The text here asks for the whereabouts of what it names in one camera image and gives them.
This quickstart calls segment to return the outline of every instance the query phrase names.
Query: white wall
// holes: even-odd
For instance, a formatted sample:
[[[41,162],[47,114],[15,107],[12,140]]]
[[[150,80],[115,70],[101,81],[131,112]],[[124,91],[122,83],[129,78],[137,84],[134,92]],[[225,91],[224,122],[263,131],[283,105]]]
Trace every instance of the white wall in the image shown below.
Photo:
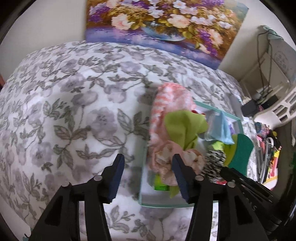
[[[249,12],[220,69],[238,80],[256,62],[258,26],[268,25],[296,49],[288,32],[259,0],[239,0]],[[21,60],[46,46],[84,39],[86,0],[37,0],[14,23],[0,45],[0,73],[7,79]],[[266,49],[262,37],[260,50]]]

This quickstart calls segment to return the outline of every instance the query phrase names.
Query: canvas painting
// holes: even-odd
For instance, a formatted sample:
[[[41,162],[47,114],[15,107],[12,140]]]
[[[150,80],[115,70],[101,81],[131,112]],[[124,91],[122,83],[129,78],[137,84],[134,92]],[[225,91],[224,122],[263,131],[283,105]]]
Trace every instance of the canvas painting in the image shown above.
[[[234,0],[88,0],[86,40],[152,47],[217,69],[247,11]]]

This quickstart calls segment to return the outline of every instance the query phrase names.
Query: silver screw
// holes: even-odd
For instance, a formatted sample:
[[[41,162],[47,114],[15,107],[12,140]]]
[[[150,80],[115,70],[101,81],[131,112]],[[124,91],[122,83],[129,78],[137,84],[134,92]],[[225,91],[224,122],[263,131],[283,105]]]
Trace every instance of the silver screw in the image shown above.
[[[234,187],[235,187],[235,183],[234,183],[234,182],[228,182],[227,185],[228,185],[230,188],[234,188]]]
[[[101,181],[103,179],[103,177],[101,176],[101,175],[96,175],[95,177],[94,177],[94,180],[95,181]]]
[[[69,184],[70,183],[68,181],[64,181],[61,186],[65,188],[65,187],[69,186]]]
[[[203,181],[204,180],[204,177],[202,175],[196,175],[195,176],[195,180],[196,181]]]

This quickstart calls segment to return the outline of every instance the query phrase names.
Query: floral tablecloth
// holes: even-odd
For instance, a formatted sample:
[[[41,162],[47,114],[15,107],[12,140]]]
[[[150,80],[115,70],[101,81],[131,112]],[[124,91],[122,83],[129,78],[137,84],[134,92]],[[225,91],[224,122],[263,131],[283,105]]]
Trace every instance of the floral tablecloth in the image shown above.
[[[242,93],[220,70],[147,47],[70,42],[29,54],[0,92],[1,196],[34,227],[63,182],[88,181],[120,152],[126,166],[118,194],[104,206],[112,239],[184,240],[192,208],[137,202],[149,113],[164,82],[179,83],[195,100],[232,114],[227,94]],[[244,131],[256,139],[251,121]],[[247,175],[257,178],[254,152]],[[214,204],[211,240],[217,225]],[[83,203],[80,228],[86,239]]]

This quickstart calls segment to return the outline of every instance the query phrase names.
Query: olive green cloth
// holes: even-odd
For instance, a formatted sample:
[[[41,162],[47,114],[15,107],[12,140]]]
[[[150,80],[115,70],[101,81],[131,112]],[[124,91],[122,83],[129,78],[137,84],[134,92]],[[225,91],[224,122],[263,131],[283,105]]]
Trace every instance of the olive green cloth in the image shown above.
[[[183,150],[194,148],[197,135],[208,129],[205,116],[189,110],[167,113],[164,123],[171,141],[179,144]]]

